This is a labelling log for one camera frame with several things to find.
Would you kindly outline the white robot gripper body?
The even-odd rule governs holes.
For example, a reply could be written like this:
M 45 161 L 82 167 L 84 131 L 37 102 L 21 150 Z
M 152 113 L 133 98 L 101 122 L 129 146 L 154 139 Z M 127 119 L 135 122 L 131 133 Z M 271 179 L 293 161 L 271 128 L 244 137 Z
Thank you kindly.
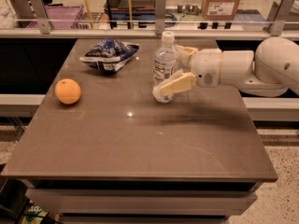
M 199 87 L 215 88 L 220 84 L 221 57 L 220 49 L 202 49 L 192 56 L 191 72 Z

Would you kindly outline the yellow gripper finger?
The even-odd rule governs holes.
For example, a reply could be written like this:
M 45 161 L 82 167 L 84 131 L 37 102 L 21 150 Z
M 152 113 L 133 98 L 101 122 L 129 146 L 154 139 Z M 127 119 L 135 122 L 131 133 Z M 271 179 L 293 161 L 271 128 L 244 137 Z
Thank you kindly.
M 177 49 L 179 53 L 179 60 L 184 66 L 189 67 L 191 57 L 198 51 L 198 48 L 177 45 Z
M 179 69 L 159 85 L 159 93 L 162 96 L 168 96 L 189 91 L 195 85 L 196 76 L 192 72 L 185 73 L 182 69 Z

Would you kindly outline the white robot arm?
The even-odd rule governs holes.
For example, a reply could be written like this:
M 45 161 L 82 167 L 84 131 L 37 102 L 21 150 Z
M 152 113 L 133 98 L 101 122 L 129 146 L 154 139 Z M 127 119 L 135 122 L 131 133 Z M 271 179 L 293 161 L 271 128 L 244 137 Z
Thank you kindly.
M 191 90 L 229 85 L 252 95 L 278 97 L 288 90 L 299 94 L 299 45 L 282 37 L 265 39 L 256 50 L 180 47 L 187 72 L 178 70 L 153 88 L 162 98 Z

